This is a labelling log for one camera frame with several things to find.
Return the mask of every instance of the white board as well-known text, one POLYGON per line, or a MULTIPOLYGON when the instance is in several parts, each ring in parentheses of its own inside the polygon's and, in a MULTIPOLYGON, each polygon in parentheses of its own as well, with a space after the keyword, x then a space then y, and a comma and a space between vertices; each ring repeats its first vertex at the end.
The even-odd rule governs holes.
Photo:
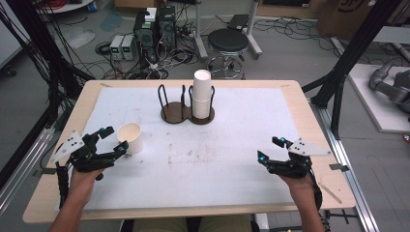
MULTIPOLYGON (((380 66, 356 65, 349 74, 353 86, 362 99, 368 114, 380 131, 409 132, 410 124, 408 118, 410 114, 401 111, 386 95, 368 88, 371 75, 379 68, 380 66)), ((389 71, 389 76, 386 77, 384 82, 393 85, 395 75, 408 69, 392 67, 389 71)))
MULTIPOLYGON (((169 102, 180 99, 181 89, 166 92, 169 102)), ((170 125, 161 119, 157 88, 102 89, 83 134, 136 122, 144 149, 104 171, 86 209, 293 202, 286 184, 257 161, 257 150, 288 159, 272 136, 299 138, 281 90, 217 88, 213 108, 215 119, 208 125, 170 125)), ((98 153, 117 143, 115 134, 100 140, 98 153)))

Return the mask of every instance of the power supply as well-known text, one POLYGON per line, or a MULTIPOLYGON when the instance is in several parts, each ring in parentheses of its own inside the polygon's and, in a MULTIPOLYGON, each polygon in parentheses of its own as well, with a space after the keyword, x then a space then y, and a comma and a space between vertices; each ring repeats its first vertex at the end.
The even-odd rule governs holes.
POLYGON ((126 60, 133 60, 133 57, 135 57, 136 53, 136 43, 135 43, 135 38, 133 35, 127 35, 123 43, 121 45, 123 49, 123 55, 126 60))
POLYGON ((115 36, 114 40, 111 42, 109 49, 111 50, 112 59, 123 60, 123 49, 121 49, 121 44, 123 43, 124 36, 115 36))
POLYGON ((161 52, 159 47, 159 25, 157 20, 146 21, 145 12, 139 12, 135 18, 133 34, 135 35, 136 47, 140 56, 145 54, 143 56, 151 63, 157 63, 158 53, 161 52))
POLYGON ((165 48, 177 48, 177 40, 175 36, 175 7, 166 6, 159 8, 158 21, 161 32, 161 42, 165 48))

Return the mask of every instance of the cardboard box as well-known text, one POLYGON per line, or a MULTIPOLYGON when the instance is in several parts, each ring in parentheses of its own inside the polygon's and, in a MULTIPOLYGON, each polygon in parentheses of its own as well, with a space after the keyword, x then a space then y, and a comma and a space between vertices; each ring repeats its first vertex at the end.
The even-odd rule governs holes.
POLYGON ((157 8, 162 0, 115 0, 114 3, 117 8, 157 8))
POLYGON ((352 39, 373 7, 369 2, 329 0, 317 20, 317 31, 321 36, 352 39))

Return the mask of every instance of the black metal pole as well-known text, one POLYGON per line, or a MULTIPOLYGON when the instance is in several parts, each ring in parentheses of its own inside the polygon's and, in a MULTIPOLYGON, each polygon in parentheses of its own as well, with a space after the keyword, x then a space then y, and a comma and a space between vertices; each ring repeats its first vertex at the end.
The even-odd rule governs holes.
POLYGON ((307 92, 322 85, 317 95, 311 99, 313 104, 322 108, 326 108, 329 100, 335 95, 331 129, 337 139, 344 81, 400 2, 378 0, 331 72, 302 88, 307 92))

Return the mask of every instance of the white cup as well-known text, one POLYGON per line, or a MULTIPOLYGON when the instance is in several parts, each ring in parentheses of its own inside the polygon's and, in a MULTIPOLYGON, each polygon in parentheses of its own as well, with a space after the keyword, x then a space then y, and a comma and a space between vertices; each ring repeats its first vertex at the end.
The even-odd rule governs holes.
POLYGON ((211 99, 200 101, 192 99, 192 115, 197 119, 204 119, 209 116, 211 109, 211 99))
POLYGON ((211 95, 211 73, 206 70, 196 71, 193 78, 192 97, 198 101, 206 101, 211 98, 211 95))
POLYGON ((120 142, 127 140, 129 149, 127 153, 136 154, 142 151, 143 143, 141 136, 141 126, 137 123, 127 123, 121 126, 117 132, 117 139, 120 142))

